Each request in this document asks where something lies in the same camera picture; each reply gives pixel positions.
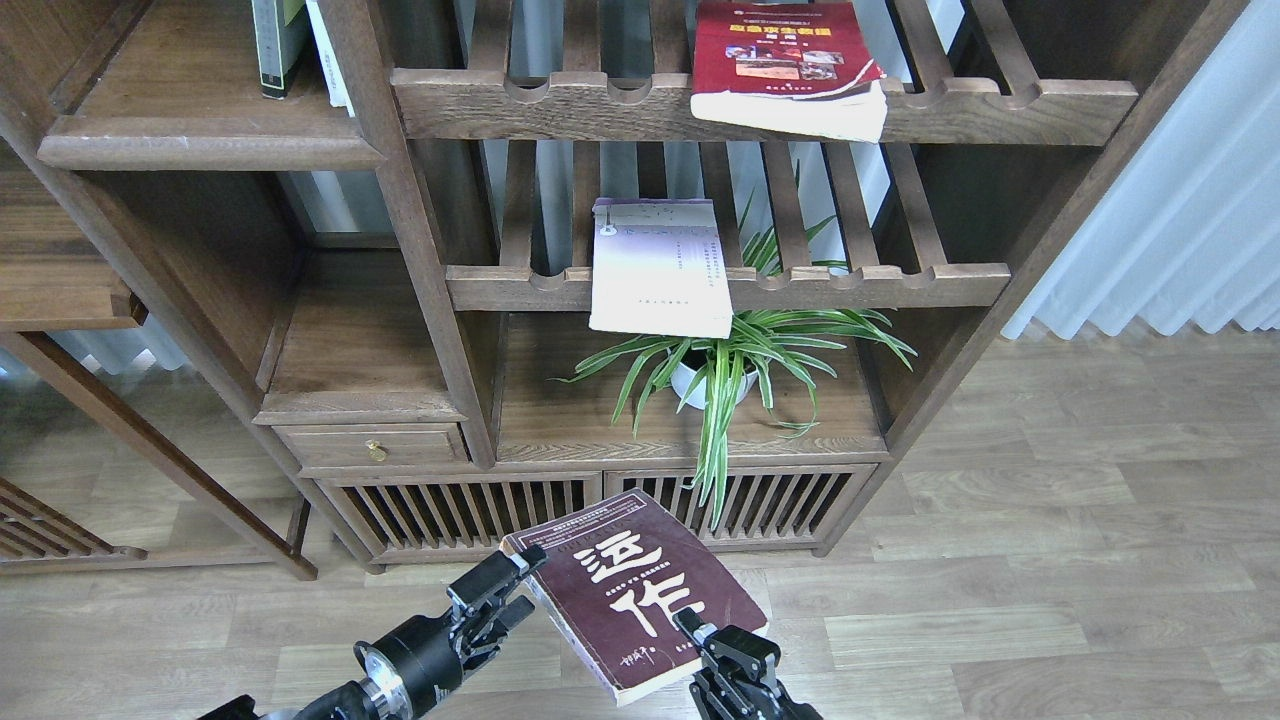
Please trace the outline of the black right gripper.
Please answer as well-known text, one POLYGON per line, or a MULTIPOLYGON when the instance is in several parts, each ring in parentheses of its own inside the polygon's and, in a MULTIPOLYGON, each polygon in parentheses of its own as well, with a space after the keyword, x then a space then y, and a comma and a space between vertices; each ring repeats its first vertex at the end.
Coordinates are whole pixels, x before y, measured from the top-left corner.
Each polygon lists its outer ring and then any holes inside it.
POLYGON ((795 702, 776 675, 780 647, 739 626, 718 629, 694 607, 672 614, 672 623, 699 650, 703 669, 692 675, 690 694, 704 719, 820 719, 795 702))

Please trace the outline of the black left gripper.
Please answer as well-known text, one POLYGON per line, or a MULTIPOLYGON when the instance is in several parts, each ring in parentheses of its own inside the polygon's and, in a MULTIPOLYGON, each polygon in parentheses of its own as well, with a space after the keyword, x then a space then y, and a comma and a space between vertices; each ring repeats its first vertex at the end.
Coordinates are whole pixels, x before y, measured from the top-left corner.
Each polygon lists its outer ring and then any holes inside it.
POLYGON ((375 717, 420 719, 490 662, 500 641, 535 610, 527 597, 506 598, 545 562, 539 544, 515 556, 495 551, 448 585, 454 610, 439 618, 415 615, 379 641, 356 642, 365 670, 360 687, 375 717))

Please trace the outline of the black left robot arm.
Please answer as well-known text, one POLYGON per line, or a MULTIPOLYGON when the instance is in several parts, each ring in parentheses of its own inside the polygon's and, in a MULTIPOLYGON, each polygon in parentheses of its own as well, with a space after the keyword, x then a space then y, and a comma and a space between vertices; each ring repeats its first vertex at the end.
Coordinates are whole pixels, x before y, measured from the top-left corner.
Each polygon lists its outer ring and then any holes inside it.
POLYGON ((532 612, 532 602, 512 592, 544 562, 547 553, 538 544, 513 556, 492 553, 449 584, 448 612, 413 615, 379 641, 357 642, 362 678, 268 717, 421 719, 490 662, 532 612))

